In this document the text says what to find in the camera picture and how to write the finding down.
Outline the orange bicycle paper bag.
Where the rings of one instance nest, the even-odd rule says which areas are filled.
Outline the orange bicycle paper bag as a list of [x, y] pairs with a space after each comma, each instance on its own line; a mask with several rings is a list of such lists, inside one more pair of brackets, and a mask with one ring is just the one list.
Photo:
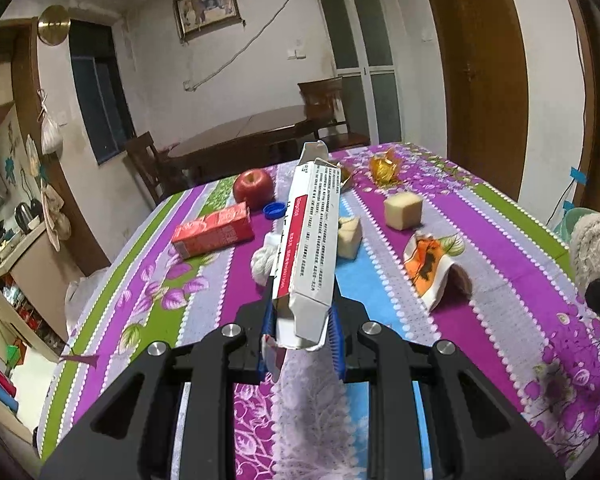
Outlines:
[[442, 300], [446, 285], [451, 283], [465, 297], [471, 298], [472, 281], [457, 258], [465, 251], [460, 233], [434, 237], [416, 231], [403, 252], [403, 266], [416, 296], [428, 312]]

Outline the white knotted cloth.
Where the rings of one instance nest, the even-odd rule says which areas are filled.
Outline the white knotted cloth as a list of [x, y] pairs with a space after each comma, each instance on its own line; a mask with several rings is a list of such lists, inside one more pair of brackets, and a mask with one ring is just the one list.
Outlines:
[[251, 257], [251, 276], [259, 286], [264, 287], [268, 279], [275, 274], [281, 241], [282, 236], [280, 234], [266, 234], [262, 247], [257, 249]]

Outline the yellow sponge block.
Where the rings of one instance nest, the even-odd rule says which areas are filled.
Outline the yellow sponge block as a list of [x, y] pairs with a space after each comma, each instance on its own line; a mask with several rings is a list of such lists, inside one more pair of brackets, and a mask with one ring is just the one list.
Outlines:
[[338, 220], [337, 254], [340, 258], [354, 260], [362, 243], [361, 220], [358, 217], [340, 217]]
[[412, 192], [388, 196], [384, 201], [386, 225], [398, 231], [413, 229], [422, 223], [422, 198]]

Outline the green lined trash bin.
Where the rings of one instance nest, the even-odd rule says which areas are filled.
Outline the green lined trash bin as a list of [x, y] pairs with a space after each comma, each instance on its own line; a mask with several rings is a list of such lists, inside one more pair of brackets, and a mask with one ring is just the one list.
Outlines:
[[558, 225], [554, 229], [554, 233], [562, 242], [569, 245], [572, 232], [577, 222], [588, 214], [595, 214], [595, 210], [584, 207], [573, 207], [567, 210], [562, 217], [562, 220], [558, 222]]

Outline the floral striped tablecloth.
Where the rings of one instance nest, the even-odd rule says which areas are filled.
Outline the floral striped tablecloth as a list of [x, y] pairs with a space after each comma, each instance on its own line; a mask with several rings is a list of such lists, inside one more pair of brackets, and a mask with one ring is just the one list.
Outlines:
[[[340, 212], [363, 240], [340, 260], [342, 292], [404, 339], [457, 344], [578, 474], [600, 445], [600, 318], [572, 278], [566, 245], [468, 171], [396, 144], [400, 191], [422, 198], [420, 252], [390, 228], [390, 188], [370, 176], [376, 148], [343, 152], [354, 173]], [[255, 214], [250, 242], [182, 260], [175, 228], [233, 200], [232, 178], [168, 198], [138, 228], [71, 331], [38, 423], [38, 452], [57, 445], [151, 341], [189, 344], [255, 300], [250, 260], [282, 222]], [[234, 391], [235, 472], [241, 479], [358, 479], [367, 462], [368, 394], [332, 372], [325, 350], [291, 352], [277, 382]]]

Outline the red carton box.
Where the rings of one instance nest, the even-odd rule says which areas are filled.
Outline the red carton box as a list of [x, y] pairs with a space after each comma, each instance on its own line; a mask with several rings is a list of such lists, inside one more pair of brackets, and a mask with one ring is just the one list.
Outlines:
[[250, 210], [246, 203], [239, 203], [181, 224], [171, 237], [171, 245], [183, 259], [189, 259], [253, 237]]

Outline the black electric kettle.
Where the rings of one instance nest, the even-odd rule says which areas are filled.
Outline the black electric kettle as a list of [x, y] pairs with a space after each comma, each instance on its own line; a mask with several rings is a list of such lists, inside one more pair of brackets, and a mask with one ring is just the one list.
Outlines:
[[32, 198], [29, 203], [21, 202], [15, 208], [15, 220], [24, 234], [32, 231], [29, 224], [32, 221], [40, 221], [42, 214], [42, 204], [36, 198]]

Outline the blue bottle cap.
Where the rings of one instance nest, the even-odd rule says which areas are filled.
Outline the blue bottle cap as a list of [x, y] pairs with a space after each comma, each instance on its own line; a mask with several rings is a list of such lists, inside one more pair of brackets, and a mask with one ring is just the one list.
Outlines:
[[282, 202], [271, 202], [262, 208], [262, 212], [268, 220], [277, 220], [285, 217], [287, 206]]

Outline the wooden chair left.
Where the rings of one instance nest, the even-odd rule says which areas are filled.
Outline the wooden chair left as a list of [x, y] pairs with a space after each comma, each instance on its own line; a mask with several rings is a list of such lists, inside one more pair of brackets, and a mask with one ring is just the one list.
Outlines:
[[166, 154], [156, 149], [149, 132], [127, 140], [125, 151], [155, 205], [181, 191], [182, 182], [176, 169], [166, 163]]

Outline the red apple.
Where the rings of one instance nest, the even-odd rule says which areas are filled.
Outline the red apple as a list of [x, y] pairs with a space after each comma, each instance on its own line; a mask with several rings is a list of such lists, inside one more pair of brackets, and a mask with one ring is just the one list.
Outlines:
[[233, 184], [236, 203], [245, 203], [251, 211], [259, 211], [274, 200], [274, 182], [264, 169], [242, 172]]

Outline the yellow candy wrapper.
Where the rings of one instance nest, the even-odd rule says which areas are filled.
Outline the yellow candy wrapper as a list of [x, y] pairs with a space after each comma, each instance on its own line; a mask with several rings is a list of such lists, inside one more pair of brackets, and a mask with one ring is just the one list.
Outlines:
[[388, 188], [400, 182], [401, 159], [395, 148], [373, 154], [370, 158], [370, 176], [378, 188]]

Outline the bagged bread bun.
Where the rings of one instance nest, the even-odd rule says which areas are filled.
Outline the bagged bread bun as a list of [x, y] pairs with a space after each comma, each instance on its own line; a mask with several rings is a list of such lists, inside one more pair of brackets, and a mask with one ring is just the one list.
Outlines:
[[340, 162], [337, 167], [340, 169], [340, 191], [346, 192], [354, 183], [354, 171]]

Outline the hanging white plastic bag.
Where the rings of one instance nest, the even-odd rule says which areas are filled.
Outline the hanging white plastic bag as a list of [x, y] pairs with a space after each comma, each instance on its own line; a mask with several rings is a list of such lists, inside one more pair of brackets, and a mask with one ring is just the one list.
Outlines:
[[47, 96], [44, 89], [38, 90], [38, 97], [41, 101], [41, 110], [38, 114], [38, 122], [41, 124], [41, 150], [43, 155], [51, 155], [62, 149], [62, 136], [58, 123], [46, 105]]

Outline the dark wooden dining table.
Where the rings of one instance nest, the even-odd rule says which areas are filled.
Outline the dark wooden dining table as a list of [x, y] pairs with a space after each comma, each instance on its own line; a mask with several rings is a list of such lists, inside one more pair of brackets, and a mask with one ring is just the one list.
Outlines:
[[194, 183], [207, 183], [298, 158], [313, 127], [302, 105], [276, 108], [198, 133], [171, 148], [166, 160]]

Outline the wooden chair right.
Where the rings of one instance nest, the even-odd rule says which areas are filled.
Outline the wooden chair right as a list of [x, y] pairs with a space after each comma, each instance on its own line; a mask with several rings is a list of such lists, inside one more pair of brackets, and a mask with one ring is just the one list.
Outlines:
[[351, 129], [343, 107], [342, 77], [299, 82], [298, 87], [315, 140], [323, 141], [330, 152], [370, 145], [367, 134]]

